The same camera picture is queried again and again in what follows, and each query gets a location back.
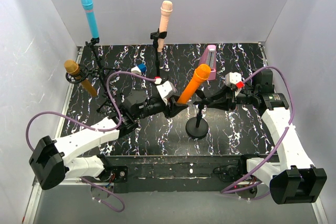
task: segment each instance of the gray floor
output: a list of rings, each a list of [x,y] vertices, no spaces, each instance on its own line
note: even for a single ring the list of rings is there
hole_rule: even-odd
[[[276,205],[270,196],[247,202],[216,192],[123,194],[126,209],[115,213],[91,199],[86,185],[43,191],[35,224],[53,223],[317,223],[310,204]],[[120,207],[114,198],[108,202]]]

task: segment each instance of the white wall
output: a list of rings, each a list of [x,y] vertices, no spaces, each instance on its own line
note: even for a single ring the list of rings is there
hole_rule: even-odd
[[[0,223],[21,223],[34,178],[25,141],[29,119],[61,111],[68,83],[62,63],[76,46],[51,0],[0,2]],[[59,118],[33,123],[33,146],[54,136]]]
[[[335,0],[288,0],[266,41],[269,64],[279,67],[290,84],[303,147],[327,172],[321,199],[329,223],[336,223],[335,43]]]
[[[76,45],[91,39],[80,0],[52,0]],[[163,0],[93,0],[102,45],[150,44]],[[286,0],[170,0],[167,43],[265,41]]]

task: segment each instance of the orange cylinder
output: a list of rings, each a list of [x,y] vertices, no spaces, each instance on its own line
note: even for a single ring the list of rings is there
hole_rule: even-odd
[[[80,71],[79,65],[73,60],[67,60],[64,63],[64,67],[65,67],[65,70],[72,76],[78,74]],[[92,97],[97,96],[97,91],[94,89],[94,87],[91,85],[88,79],[85,79],[80,84],[82,84],[83,88],[85,88]]]
[[[186,104],[190,97],[195,93],[198,87],[209,78],[211,68],[207,64],[201,64],[195,69],[194,75],[189,82],[188,86],[184,89],[178,103]]]

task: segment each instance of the microphone head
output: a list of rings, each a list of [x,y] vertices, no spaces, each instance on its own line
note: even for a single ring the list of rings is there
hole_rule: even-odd
[[[207,64],[201,64],[195,69],[194,77],[203,82],[209,78],[210,73],[211,68]]]
[[[173,11],[173,3],[168,0],[163,1],[161,6],[161,14],[162,15],[166,14],[169,16],[172,11]]]
[[[66,62],[64,62],[64,67],[69,74],[78,74],[79,72],[79,66],[73,60],[67,60]]]
[[[82,6],[84,10],[92,10],[93,9],[93,0],[80,0],[82,2]]]

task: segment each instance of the peach microphone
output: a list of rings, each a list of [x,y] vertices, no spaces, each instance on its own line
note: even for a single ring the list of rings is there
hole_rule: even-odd
[[[71,76],[75,76],[80,72],[80,68],[79,65],[73,61],[73,60],[67,60],[66,62],[64,62],[64,67],[65,70],[71,75]],[[85,88],[92,97],[96,97],[97,96],[97,91],[94,89],[94,87],[91,85],[91,83],[89,82],[88,79],[85,79],[84,81],[82,81],[80,84],[82,84],[83,88]]]
[[[169,17],[172,11],[173,11],[173,3],[168,0],[163,1],[162,6],[161,6],[161,20],[160,20],[160,26],[159,26],[160,33],[162,33],[163,31],[167,31]],[[164,42],[164,39],[158,40],[158,43],[159,43],[158,52],[162,52],[163,42]]]
[[[178,103],[186,104],[190,97],[195,93],[197,88],[209,78],[211,68],[207,64],[201,64],[195,69],[194,75],[189,82],[188,86],[184,89]]]

